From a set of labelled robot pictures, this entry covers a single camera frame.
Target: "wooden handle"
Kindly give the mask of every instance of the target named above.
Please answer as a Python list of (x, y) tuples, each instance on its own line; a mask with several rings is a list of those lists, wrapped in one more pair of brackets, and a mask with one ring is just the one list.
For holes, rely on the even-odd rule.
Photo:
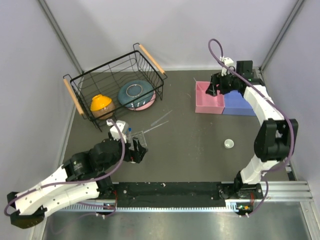
[(150, 55), (150, 53), (148, 53), (148, 51), (145, 49), (144, 46), (142, 46), (141, 44), (139, 44), (139, 47), (141, 48), (141, 50), (145, 53), (145, 55), (147, 55), (147, 57), (151, 60), (151, 62), (153, 62), (153, 64), (156, 66), (156, 68), (160, 71), (160, 73), (165, 74), (165, 71), (162, 69), (162, 67), (160, 67), (160, 65), (156, 62), (156, 60)]
[(68, 80), (67, 79), (63, 79), (63, 82), (64, 82), (64, 85), (66, 86), (66, 89), (68, 89), (68, 92), (74, 102), (74, 105), (76, 107), (76, 109), (78, 110), (78, 113), (82, 116), (84, 113), (84, 111), (82, 110), (82, 107), (80, 106), (79, 102), (78, 102), (78, 99), (74, 93), (74, 91), (72, 90), (70, 84), (68, 83)]

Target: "clear plastic cup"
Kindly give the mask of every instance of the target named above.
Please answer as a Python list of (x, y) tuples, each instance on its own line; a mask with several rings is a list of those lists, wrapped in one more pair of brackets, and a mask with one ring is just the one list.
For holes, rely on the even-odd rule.
[(234, 147), (235, 143), (231, 139), (227, 139), (224, 141), (224, 147), (226, 149), (232, 149)]

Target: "metal rail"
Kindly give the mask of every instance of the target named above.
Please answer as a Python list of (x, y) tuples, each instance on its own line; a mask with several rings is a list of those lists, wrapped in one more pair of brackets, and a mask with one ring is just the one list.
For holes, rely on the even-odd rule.
[(320, 239), (319, 216), (314, 202), (303, 201), (300, 203), (305, 223), (309, 229), (312, 240)]
[(64, 47), (66, 54), (70, 58), (71, 62), (79, 72), (79, 74), (82, 74), (84, 71), (82, 70), (80, 63), (78, 62), (74, 52), (72, 51), (67, 39), (65, 38), (63, 32), (61, 31), (54, 15), (52, 14), (47, 2), (45, 0), (37, 0), (40, 7), (43, 10), (44, 15), (46, 16), (47, 20), (49, 21), (50, 25), (52, 26), (55, 34), (57, 35), (59, 41), (61, 42), (62, 46)]
[[(261, 183), (263, 194), (266, 193), (266, 183)], [(312, 194), (306, 181), (271, 181), (266, 202), (312, 202)], [(227, 199), (223, 207), (118, 207), (117, 212), (234, 212), (237, 203), (248, 203), (250, 199)], [(114, 205), (114, 200), (92, 200), (87, 203), (96, 207), (80, 204), (70, 205), (61, 209), (62, 212), (111, 212), (102, 206)]]
[(305, 3), (305, 0), (297, 0), (292, 11), (290, 12), (288, 18), (286, 19), (284, 25), (282, 26), (278, 36), (276, 37), (275, 41), (273, 42), (270, 50), (268, 51), (265, 59), (262, 62), (262, 65), (260, 67), (260, 70), (263, 72), (266, 67), (268, 66), (272, 56), (274, 55), (274, 53), (276, 52), (280, 42), (283, 40), (284, 36), (286, 35), (289, 27), (292, 25), (294, 19), (296, 18), (296, 16), (298, 15), (299, 11), (301, 10), (303, 4)]

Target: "cable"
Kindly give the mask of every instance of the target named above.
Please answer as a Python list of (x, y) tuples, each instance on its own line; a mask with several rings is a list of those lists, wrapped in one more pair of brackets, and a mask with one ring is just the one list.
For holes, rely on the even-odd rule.
[[(231, 69), (230, 67), (226, 66), (222, 61), (219, 60), (219, 58), (214, 54), (214, 52), (212, 51), (211, 49), (211, 42), (216, 42), (219, 47), (220, 47), (220, 52), (221, 52), (221, 56), (223, 57), (224, 56), (224, 52), (223, 52), (223, 48), (222, 48), (222, 45), (221, 43), (217, 40), (217, 39), (210, 39), (209, 42), (208, 42), (208, 48), (209, 48), (209, 51), (211, 53), (211, 55), (213, 56), (213, 58), (217, 61), (217, 63), (222, 66), (223, 68), (227, 69), (230, 73), (232, 73), (234, 76), (238, 77), (239, 79), (241, 79), (243, 82), (245, 82), (245, 84), (249, 87), (251, 87), (252, 89), (254, 89), (261, 97), (263, 97), (266, 102), (268, 104), (270, 104), (273, 108), (275, 108), (279, 113), (282, 114), (284, 120), (287, 122), (288, 124), (288, 127), (289, 127), (289, 132), (290, 132), (290, 150), (289, 150), (289, 153), (288, 153), (288, 156), (286, 157), (286, 159), (284, 160), (283, 164), (280, 164), (278, 167), (274, 167), (272, 169), (269, 169), (269, 170), (264, 170), (264, 171), (261, 171), (261, 180), (263, 181), (263, 178), (265, 176), (266, 173), (269, 173), (269, 172), (275, 172), (275, 171), (279, 171), (279, 170), (282, 170), (284, 169), (287, 164), (290, 162), (291, 160), (291, 157), (292, 157), (292, 154), (294, 152), (294, 145), (295, 145), (295, 137), (294, 137), (294, 128), (290, 122), (290, 119), (287, 117), (287, 115), (280, 109), (278, 108), (273, 102), (271, 102), (270, 100), (266, 99), (266, 96), (263, 95), (257, 88), (255, 88), (247, 79), (245, 79), (244, 77), (242, 77), (240, 74), (238, 74), (237, 72), (235, 72), (233, 69)], [(267, 198), (267, 195), (268, 195), (268, 192), (269, 192), (269, 183), (267, 180), (265, 180), (265, 184), (266, 184), (266, 190), (265, 190), (265, 194), (261, 200), (261, 202), (258, 204), (258, 206), (256, 206), (256, 208), (248, 215), (248, 216), (251, 216), (252, 214), (254, 214), (255, 212), (257, 212), (257, 210), (261, 207), (261, 205), (265, 202), (266, 198)]]
[(112, 215), (114, 215), (116, 213), (116, 210), (117, 210), (117, 203), (118, 203), (118, 194), (117, 194), (117, 191), (114, 191), (113, 192), (115, 194), (115, 203), (114, 203), (114, 207), (111, 207), (111, 206), (105, 206), (105, 205), (96, 205), (96, 204), (90, 204), (90, 203), (86, 203), (86, 202), (78, 202), (77, 204), (81, 204), (81, 205), (84, 205), (84, 206), (89, 206), (89, 207), (102, 207), (104, 209), (108, 209), (108, 210), (113, 210), (112, 212), (110, 212), (108, 215), (104, 215), (104, 214), (101, 214), (101, 213), (98, 213), (98, 212), (89, 212), (89, 213), (85, 213), (85, 214), (82, 214), (81, 216), (79, 217), (76, 217), (75, 219), (71, 220), (70, 222), (68, 222), (62, 229), (60, 229), (59, 231), (55, 231), (54, 230), (54, 224), (53, 224), (53, 221), (50, 222), (50, 230), (52, 232), (52, 234), (54, 235), (59, 235), (61, 234), (66, 228), (70, 227), (72, 224), (74, 224), (76, 221), (78, 221), (79, 219), (82, 219), (86, 216), (99, 216), (101, 215), (103, 219), (105, 219), (106, 217), (110, 217)]
[[(122, 145), (122, 153), (121, 153), (121, 158), (118, 162), (118, 164), (115, 166), (115, 168), (113, 170), (111, 170), (109, 173), (106, 173), (105, 175), (103, 176), (100, 176), (100, 177), (97, 177), (97, 178), (92, 178), (92, 179), (89, 179), (89, 180), (82, 180), (82, 181), (60, 181), (60, 182), (52, 182), (52, 183), (48, 183), (48, 184), (45, 184), (43, 186), (41, 186), (40, 188), (41, 189), (44, 189), (44, 188), (47, 188), (47, 187), (51, 187), (51, 186), (55, 186), (55, 185), (68, 185), (68, 184), (87, 184), (87, 183), (91, 183), (91, 182), (96, 182), (96, 181), (100, 181), (102, 179), (105, 179), (107, 177), (109, 177), (110, 175), (112, 175), (116, 170), (118, 170), (118, 168), (120, 167), (120, 165), (123, 163), (124, 161), (124, 158), (125, 158), (125, 151), (126, 151), (126, 146), (125, 146), (125, 140), (122, 136), (122, 133), (119, 129), (119, 127), (117, 126), (117, 124), (115, 124), (115, 122), (112, 120), (112, 119), (108, 119), (108, 121), (110, 121), (116, 128), (116, 130), (118, 131), (119, 133), (119, 136), (120, 136), (120, 140), (121, 140), (121, 145)], [(8, 213), (8, 208), (10, 207), (10, 205), (12, 205), (14, 202), (16, 202), (17, 200), (31, 194), (31, 193), (34, 193), (35, 191), (37, 191), (36, 188), (34, 189), (31, 189), (23, 194), (21, 194), (20, 196), (12, 199), (4, 208), (4, 215), (6, 216), (10, 216), (10, 214)]]
[[(234, 66), (230, 66), (230, 68), (232, 68), (233, 71), (236, 71), (236, 68), (235, 68)], [(229, 71), (226, 71), (226, 73), (227, 73), (228, 75), (232, 75), (232, 73), (229, 72)]]
[(253, 206), (255, 204), (255, 196), (253, 192), (250, 193), (250, 197), (251, 197), (250, 204), (251, 206)]
[[(103, 216), (105, 216), (105, 217), (103, 217), (103, 219), (105, 219), (106, 217), (110, 217), (110, 216), (112, 216), (112, 215), (114, 215), (115, 213), (116, 213), (116, 208), (109, 208), (108, 206), (101, 206), (101, 207), (103, 207), (103, 208), (108, 208), (108, 209), (113, 209), (113, 211), (110, 213), (110, 214), (108, 214), (108, 215), (103, 215)], [(53, 224), (53, 221), (51, 221), (50, 222), (50, 230), (51, 230), (51, 232), (54, 234), (54, 235), (59, 235), (59, 234), (61, 234), (66, 228), (68, 228), (68, 227), (70, 227), (72, 224), (74, 224), (76, 221), (78, 221), (79, 219), (82, 219), (82, 218), (84, 218), (84, 217), (86, 217), (86, 216), (93, 216), (93, 215), (95, 215), (95, 216), (99, 216), (99, 215), (101, 215), (101, 214), (99, 214), (99, 213), (95, 213), (95, 212), (89, 212), (89, 213), (85, 213), (85, 214), (82, 214), (81, 216), (79, 216), (79, 217), (76, 217), (76, 218), (74, 218), (73, 220), (71, 220), (70, 222), (68, 222), (62, 229), (60, 229), (59, 231), (55, 231), (54, 230), (54, 224)]]
[(212, 38), (209, 40), (209, 43), (208, 43), (208, 48), (209, 48), (209, 51), (211, 53), (211, 55), (213, 56), (213, 58), (218, 62), (218, 64), (220, 66), (222, 66), (223, 68), (226, 68), (230, 73), (232, 73), (233, 75), (237, 76), (239, 79), (241, 79), (242, 81), (245, 82), (246, 85), (248, 85), (249, 87), (251, 87), (252, 89), (254, 89), (261, 97), (263, 97), (266, 102), (268, 104), (270, 104), (273, 108), (275, 108), (279, 113), (282, 114), (284, 120), (288, 123), (288, 127), (289, 127), (289, 132), (290, 132), (290, 150), (289, 150), (289, 153), (288, 153), (288, 156), (286, 157), (285, 161), (284, 161), (284, 164), (278, 166), (278, 167), (274, 167), (272, 169), (269, 169), (268, 171), (262, 171), (262, 173), (268, 173), (268, 172), (275, 172), (275, 171), (278, 171), (278, 170), (281, 170), (281, 169), (284, 169), (286, 167), (286, 165), (290, 162), (290, 159), (292, 157), (292, 154), (293, 154), (293, 151), (294, 151), (294, 145), (295, 145), (295, 137), (294, 137), (294, 129), (293, 129), (293, 126), (290, 122), (290, 119), (287, 117), (287, 115), (280, 109), (278, 108), (273, 102), (271, 102), (270, 100), (266, 99), (266, 96), (263, 95), (258, 89), (255, 88), (254, 85), (252, 85), (247, 79), (245, 79), (244, 77), (242, 77), (241, 75), (239, 75), (237, 72), (235, 72), (234, 70), (232, 70), (230, 67), (226, 66), (222, 61), (220, 61), (217, 56), (214, 54), (214, 52), (212, 51), (211, 49), (211, 42), (214, 41), (216, 42), (219, 47), (220, 47), (220, 50), (221, 50), (221, 56), (223, 56), (223, 49), (222, 49), (222, 45), (221, 43)]

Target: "blue plate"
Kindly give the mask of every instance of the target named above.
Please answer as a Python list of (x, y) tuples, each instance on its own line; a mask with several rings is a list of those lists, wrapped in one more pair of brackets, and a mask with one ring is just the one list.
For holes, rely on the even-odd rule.
[[(152, 85), (147, 81), (133, 80), (121, 87), (118, 93), (118, 100), (122, 105), (125, 105), (127, 108), (139, 108), (150, 102), (154, 94), (153, 89), (154, 88), (152, 87)], [(139, 99), (127, 104), (128, 102), (137, 98)]]

